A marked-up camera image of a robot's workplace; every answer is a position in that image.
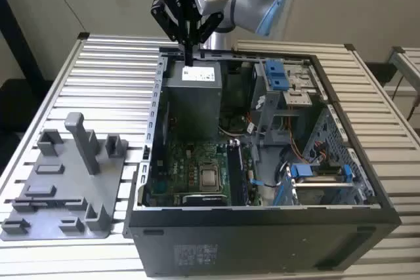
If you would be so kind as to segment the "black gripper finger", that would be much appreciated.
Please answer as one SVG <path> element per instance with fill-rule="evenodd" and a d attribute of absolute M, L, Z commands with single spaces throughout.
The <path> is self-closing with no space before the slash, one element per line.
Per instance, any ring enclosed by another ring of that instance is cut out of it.
<path fill-rule="evenodd" d="M 182 50 L 184 56 L 184 63 L 186 66 L 189 66 L 190 45 L 188 43 L 186 21 L 183 19 L 183 16 L 180 15 L 178 22 L 175 22 L 168 14 L 166 8 L 167 6 L 164 0 L 153 0 L 150 13 L 168 38 L 171 41 L 176 41 L 180 44 L 180 49 Z"/>
<path fill-rule="evenodd" d="M 189 65 L 193 65 L 193 52 L 196 46 L 203 44 L 210 35 L 217 29 L 224 18 L 222 12 L 214 12 L 210 14 L 204 23 L 201 23 L 202 16 L 195 15 L 190 20 L 189 28 Z"/>

